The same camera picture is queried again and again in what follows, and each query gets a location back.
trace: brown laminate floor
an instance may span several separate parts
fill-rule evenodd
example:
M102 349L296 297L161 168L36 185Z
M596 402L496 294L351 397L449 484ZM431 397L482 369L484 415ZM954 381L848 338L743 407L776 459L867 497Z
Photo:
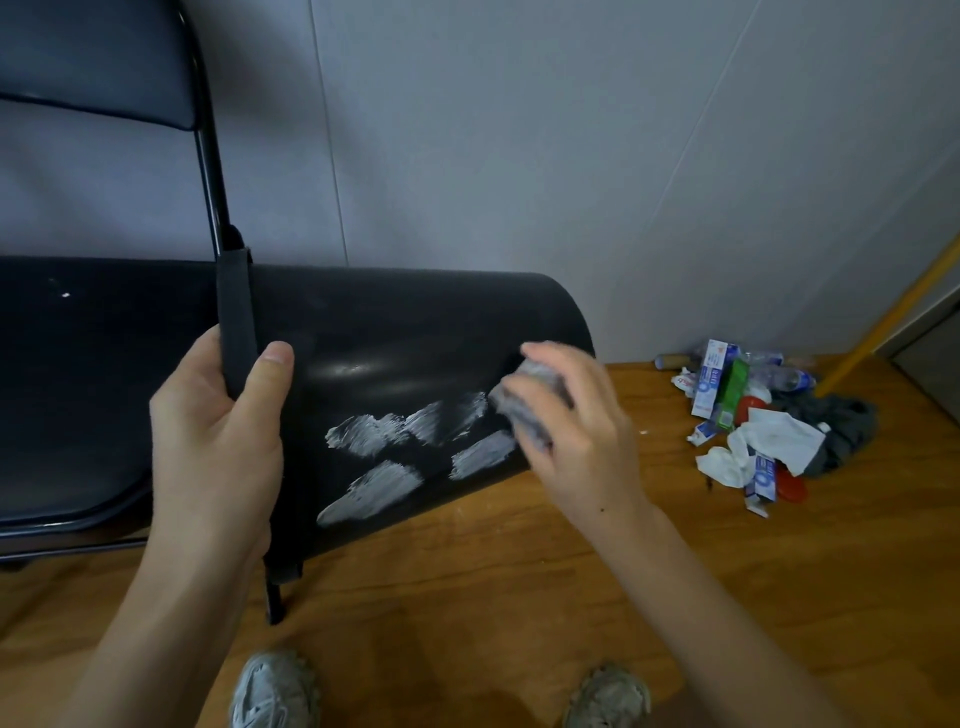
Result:
M960 428L888 364L844 388L881 431L769 521L708 492L695 421L665 373L612 373L651 498L778 642L869 725L960 725ZM0 574L0 716L47 725L129 584L134 552ZM329 726L551 726L590 667L613 659L656 699L682 677L530 474L315 559L263 622L254 586L202 726L222 726L255 650L305 654Z

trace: person's left hand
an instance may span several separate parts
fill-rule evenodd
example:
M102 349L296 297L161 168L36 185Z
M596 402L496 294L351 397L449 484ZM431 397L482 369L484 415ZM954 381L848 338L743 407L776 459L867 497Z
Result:
M283 473L280 410L294 352L275 341L236 402L227 395L220 329L197 339L150 400L154 521L166 563L231 571L262 557Z

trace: white wall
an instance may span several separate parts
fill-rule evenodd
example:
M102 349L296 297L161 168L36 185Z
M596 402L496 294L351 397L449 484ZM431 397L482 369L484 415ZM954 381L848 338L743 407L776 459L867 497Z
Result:
M832 352L960 230L953 0L188 5L260 260L543 271L608 360ZM77 117L0 106L0 250L206 257L189 135Z

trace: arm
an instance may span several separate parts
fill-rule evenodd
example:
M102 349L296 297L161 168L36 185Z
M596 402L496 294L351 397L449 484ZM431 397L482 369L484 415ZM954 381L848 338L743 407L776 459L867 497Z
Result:
M293 350L267 347L236 403L221 369L213 328L151 400L150 538L60 728L193 725L227 655L270 544Z
M543 452L518 431L520 446L712 717L725 726L847 725L817 682L764 634L644 495L634 428L606 370L558 344L527 344L523 352L564 377L574 407L530 377L507 377L505 386L553 438Z

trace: shoe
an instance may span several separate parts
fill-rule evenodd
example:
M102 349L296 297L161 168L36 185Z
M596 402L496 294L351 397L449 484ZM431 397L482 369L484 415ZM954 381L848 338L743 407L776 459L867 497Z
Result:
M320 691L296 652L262 652L244 665L230 705L230 728L317 728Z
M637 728L646 722L650 689L627 670L604 665L570 697L564 728Z

